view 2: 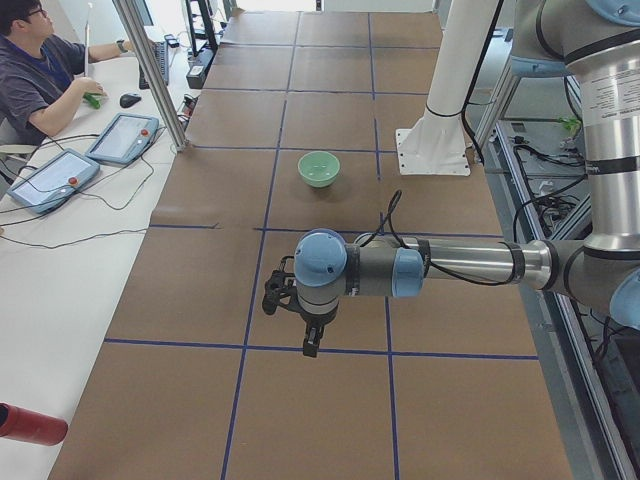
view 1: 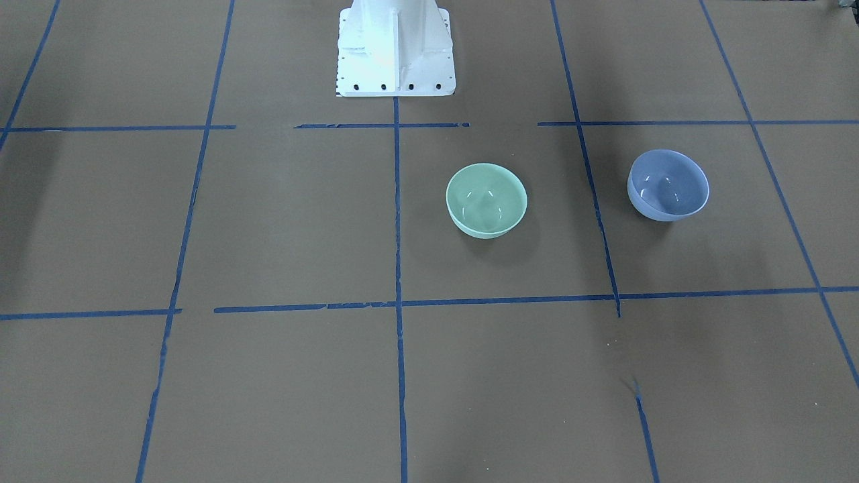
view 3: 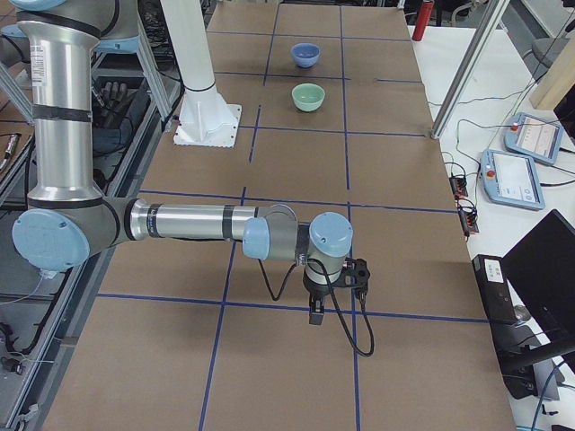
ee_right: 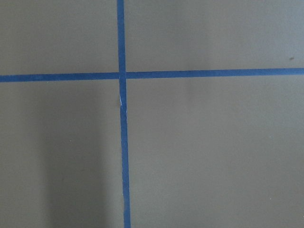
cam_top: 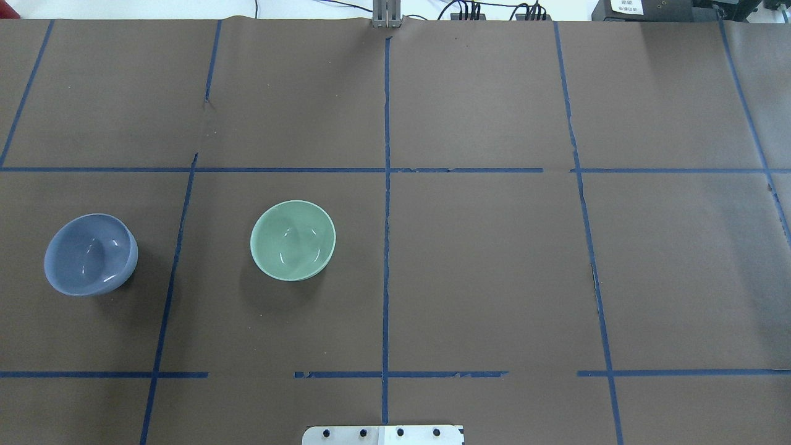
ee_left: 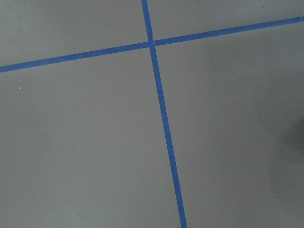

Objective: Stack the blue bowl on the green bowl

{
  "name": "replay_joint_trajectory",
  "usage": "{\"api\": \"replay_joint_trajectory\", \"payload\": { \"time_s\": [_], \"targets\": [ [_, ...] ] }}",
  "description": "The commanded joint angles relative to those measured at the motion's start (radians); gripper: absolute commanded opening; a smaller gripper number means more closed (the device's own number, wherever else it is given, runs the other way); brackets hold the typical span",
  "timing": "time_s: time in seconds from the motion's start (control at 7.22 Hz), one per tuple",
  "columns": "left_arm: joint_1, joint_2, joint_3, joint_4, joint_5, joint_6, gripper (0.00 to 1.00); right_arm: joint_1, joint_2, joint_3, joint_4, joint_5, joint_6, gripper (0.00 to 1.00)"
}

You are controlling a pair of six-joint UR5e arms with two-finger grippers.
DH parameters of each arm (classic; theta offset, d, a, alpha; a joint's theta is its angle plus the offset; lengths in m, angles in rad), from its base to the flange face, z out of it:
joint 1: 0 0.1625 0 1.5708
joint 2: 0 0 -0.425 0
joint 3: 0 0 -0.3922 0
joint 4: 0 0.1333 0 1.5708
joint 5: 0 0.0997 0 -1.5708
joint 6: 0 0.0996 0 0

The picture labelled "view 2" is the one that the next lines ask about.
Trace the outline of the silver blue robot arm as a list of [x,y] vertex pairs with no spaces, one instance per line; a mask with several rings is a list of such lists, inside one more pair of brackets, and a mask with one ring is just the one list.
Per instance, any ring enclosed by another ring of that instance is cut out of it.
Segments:
[[412,297],[428,278],[487,286],[526,283],[639,325],[639,5],[635,1],[525,1],[514,50],[562,62],[579,83],[590,235],[520,245],[437,239],[349,244],[317,229],[295,251],[290,305],[315,356],[343,295]]

